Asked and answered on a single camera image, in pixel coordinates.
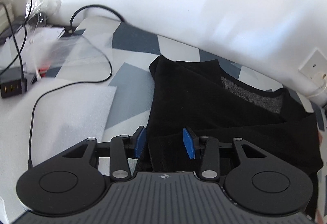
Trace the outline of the black charger hub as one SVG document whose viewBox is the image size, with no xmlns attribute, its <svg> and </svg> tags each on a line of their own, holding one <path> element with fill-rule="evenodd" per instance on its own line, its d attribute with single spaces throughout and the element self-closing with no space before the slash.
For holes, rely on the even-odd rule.
<svg viewBox="0 0 327 224">
<path fill-rule="evenodd" d="M 1 98 L 9 98 L 27 91 L 27 79 L 20 67 L 9 68 L 1 74 Z"/>
</svg>

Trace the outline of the black shirt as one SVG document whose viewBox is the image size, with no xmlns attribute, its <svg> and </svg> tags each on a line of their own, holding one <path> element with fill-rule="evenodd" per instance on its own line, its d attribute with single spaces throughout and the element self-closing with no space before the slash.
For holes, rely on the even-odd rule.
<svg viewBox="0 0 327 224">
<path fill-rule="evenodd" d="M 314 217 L 317 173 L 323 167 L 315 114 L 286 88 L 262 91 L 228 75 L 217 60 L 171 61 L 158 56 L 149 67 L 155 83 L 147 123 L 147 145 L 139 172 L 196 170 L 186 152 L 182 131 L 230 143 L 240 137 L 299 168 L 313 183 L 306 213 Z"/>
</svg>

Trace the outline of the clear plastic bag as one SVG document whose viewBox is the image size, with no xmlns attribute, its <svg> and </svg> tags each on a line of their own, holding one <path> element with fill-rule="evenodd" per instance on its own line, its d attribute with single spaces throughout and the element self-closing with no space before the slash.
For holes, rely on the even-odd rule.
<svg viewBox="0 0 327 224">
<path fill-rule="evenodd" d="M 112 36 L 97 30 L 70 27 L 62 37 L 26 47 L 24 72 L 71 81 L 105 81 L 113 74 Z"/>
</svg>

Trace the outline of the white foam sheet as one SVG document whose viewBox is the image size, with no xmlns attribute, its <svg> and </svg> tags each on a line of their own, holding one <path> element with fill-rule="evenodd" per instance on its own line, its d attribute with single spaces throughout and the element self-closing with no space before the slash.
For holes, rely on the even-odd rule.
<svg viewBox="0 0 327 224">
<path fill-rule="evenodd" d="M 23 208 L 16 182 L 27 170 L 89 137 L 101 140 L 116 87 L 42 79 L 24 95 L 1 100 L 1 221 Z"/>
</svg>

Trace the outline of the white wall socket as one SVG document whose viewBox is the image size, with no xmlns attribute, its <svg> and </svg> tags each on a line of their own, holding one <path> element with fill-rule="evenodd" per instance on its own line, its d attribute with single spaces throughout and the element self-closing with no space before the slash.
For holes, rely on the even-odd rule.
<svg viewBox="0 0 327 224">
<path fill-rule="evenodd" d="M 298 70 L 317 86 L 314 92 L 305 96 L 306 98 L 318 98 L 320 95 L 326 94 L 326 56 L 319 48 L 314 48 Z"/>
</svg>

